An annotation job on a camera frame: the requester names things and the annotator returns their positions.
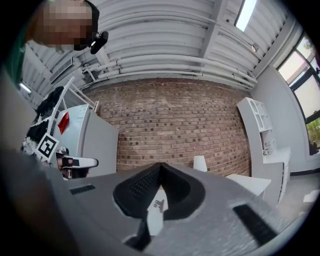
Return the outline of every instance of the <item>brick wall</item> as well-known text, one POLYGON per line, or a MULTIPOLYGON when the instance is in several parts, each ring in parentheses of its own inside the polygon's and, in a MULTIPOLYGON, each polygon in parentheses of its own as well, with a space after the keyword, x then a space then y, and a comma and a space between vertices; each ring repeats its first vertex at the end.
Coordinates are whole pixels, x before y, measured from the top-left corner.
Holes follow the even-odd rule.
POLYGON ((249 96, 200 80, 157 78, 84 91, 100 101, 98 114, 119 128, 117 170, 153 162, 192 166, 204 155, 208 170, 248 175, 249 143, 236 105, 249 96))

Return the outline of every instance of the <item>white shelf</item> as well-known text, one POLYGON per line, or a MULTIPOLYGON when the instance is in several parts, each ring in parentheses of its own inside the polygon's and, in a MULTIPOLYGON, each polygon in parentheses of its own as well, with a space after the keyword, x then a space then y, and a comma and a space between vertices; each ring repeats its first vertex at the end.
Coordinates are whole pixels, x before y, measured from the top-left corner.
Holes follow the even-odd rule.
POLYGON ((276 206, 286 189, 287 180, 284 177, 289 172, 290 148, 277 149, 272 122, 262 102, 246 97, 237 106, 249 140, 251 175, 253 178, 271 180, 264 200, 276 206), (264 156, 263 149, 269 149, 271 154, 264 156))
POLYGON ((280 162, 287 162, 287 160, 290 158, 291 151, 290 147, 280 148, 274 151, 270 155, 265 155, 263 157, 263 162, 265 164, 273 164, 273 163, 280 163, 280 162))

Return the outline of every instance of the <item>white table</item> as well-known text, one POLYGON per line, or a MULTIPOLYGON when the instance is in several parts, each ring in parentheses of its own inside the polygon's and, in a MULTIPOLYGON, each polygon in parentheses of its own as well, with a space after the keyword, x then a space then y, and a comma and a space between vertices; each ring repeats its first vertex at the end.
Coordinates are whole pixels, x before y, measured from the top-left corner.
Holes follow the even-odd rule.
POLYGON ((226 178, 233 180, 234 182, 238 183, 257 197, 261 197, 262 199, 264 198, 266 188, 271 183, 271 179, 254 178, 238 174, 231 174, 226 178))

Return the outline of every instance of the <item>black slot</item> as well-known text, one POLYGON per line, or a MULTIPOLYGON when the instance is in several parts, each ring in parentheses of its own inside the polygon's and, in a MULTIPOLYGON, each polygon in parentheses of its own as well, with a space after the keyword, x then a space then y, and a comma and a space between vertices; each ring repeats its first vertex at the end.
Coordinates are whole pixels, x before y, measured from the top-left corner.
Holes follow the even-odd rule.
POLYGON ((233 211, 259 246, 263 246, 277 236, 276 232, 247 204, 236 206, 233 211))
POLYGON ((78 159, 72 159, 72 165, 73 166, 80 166, 78 159))
POLYGON ((87 192, 94 189, 95 189, 95 186, 89 184, 89 185, 84 185, 80 187, 70 188, 69 190, 72 195, 76 195, 76 194, 80 194, 80 193, 87 192))
POLYGON ((196 178, 166 163, 157 162, 119 183, 113 191, 113 198, 125 215, 146 220, 147 209, 160 185, 169 205, 163 213, 165 221, 189 217, 206 195, 204 186, 196 178))

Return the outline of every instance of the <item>window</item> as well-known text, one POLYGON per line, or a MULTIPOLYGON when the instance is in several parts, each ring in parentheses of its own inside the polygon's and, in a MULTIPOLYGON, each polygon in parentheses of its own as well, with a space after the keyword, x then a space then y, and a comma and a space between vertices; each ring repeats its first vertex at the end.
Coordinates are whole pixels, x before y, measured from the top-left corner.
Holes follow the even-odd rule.
POLYGON ((320 69, 315 48, 303 35, 278 67, 298 101, 309 138, 310 155, 320 148, 320 69))

